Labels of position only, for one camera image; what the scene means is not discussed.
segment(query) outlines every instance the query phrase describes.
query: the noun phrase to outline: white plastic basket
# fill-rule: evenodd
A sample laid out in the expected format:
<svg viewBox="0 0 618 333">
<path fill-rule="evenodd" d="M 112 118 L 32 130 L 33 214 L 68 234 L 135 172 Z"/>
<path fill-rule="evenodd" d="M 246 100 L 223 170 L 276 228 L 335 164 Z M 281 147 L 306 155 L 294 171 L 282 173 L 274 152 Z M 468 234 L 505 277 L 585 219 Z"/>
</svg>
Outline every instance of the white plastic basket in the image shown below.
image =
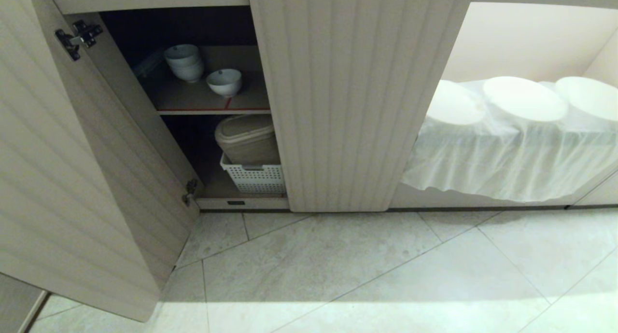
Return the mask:
<svg viewBox="0 0 618 333">
<path fill-rule="evenodd" d="M 234 181 L 238 190 L 243 193 L 285 193 L 285 180 L 281 165 L 250 165 L 230 164 L 225 153 L 221 155 L 221 167 Z"/>
</svg>

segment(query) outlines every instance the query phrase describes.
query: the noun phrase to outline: ribbed cabinet door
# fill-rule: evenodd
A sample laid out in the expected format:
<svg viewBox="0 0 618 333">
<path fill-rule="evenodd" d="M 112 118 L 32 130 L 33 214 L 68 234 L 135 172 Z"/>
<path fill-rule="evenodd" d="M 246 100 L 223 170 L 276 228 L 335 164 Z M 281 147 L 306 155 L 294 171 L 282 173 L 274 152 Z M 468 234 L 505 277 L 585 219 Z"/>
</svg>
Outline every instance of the ribbed cabinet door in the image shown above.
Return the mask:
<svg viewBox="0 0 618 333">
<path fill-rule="evenodd" d="M 470 0 L 250 0 L 293 211 L 386 210 Z"/>
<path fill-rule="evenodd" d="M 199 211 L 60 28 L 51 0 L 0 0 L 0 272 L 147 320 Z"/>
</svg>

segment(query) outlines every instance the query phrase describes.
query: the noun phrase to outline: tile floor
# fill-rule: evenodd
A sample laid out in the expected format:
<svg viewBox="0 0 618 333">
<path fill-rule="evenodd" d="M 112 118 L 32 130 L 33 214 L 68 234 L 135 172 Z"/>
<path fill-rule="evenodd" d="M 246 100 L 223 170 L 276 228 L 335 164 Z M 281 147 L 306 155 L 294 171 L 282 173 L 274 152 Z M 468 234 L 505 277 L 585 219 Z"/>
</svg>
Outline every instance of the tile floor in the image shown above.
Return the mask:
<svg viewBox="0 0 618 333">
<path fill-rule="evenodd" d="M 616 333 L 618 208 L 203 214 L 152 318 L 52 296 L 32 333 Z"/>
</svg>

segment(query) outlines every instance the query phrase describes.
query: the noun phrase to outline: container lid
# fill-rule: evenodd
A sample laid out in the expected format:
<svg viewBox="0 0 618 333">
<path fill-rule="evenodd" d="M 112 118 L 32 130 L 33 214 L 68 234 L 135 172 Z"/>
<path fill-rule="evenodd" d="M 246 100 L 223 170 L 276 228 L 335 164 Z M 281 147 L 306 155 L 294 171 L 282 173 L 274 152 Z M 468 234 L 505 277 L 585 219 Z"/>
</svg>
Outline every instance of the container lid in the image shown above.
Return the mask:
<svg viewBox="0 0 618 333">
<path fill-rule="evenodd" d="M 221 121 L 214 136 L 217 142 L 234 144 L 274 133 L 271 115 L 242 115 Z"/>
</svg>

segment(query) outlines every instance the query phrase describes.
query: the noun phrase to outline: cabinet shelf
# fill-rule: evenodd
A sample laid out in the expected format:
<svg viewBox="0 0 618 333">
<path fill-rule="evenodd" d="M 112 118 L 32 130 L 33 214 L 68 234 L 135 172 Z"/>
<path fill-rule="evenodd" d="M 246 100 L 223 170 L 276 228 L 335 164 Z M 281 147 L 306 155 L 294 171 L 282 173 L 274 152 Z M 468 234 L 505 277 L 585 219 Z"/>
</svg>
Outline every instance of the cabinet shelf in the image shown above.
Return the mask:
<svg viewBox="0 0 618 333">
<path fill-rule="evenodd" d="M 186 83 L 169 78 L 146 90 L 159 115 L 240 115 L 271 113 L 264 74 L 243 71 L 242 88 L 230 98 L 210 90 L 205 78 Z"/>
</svg>

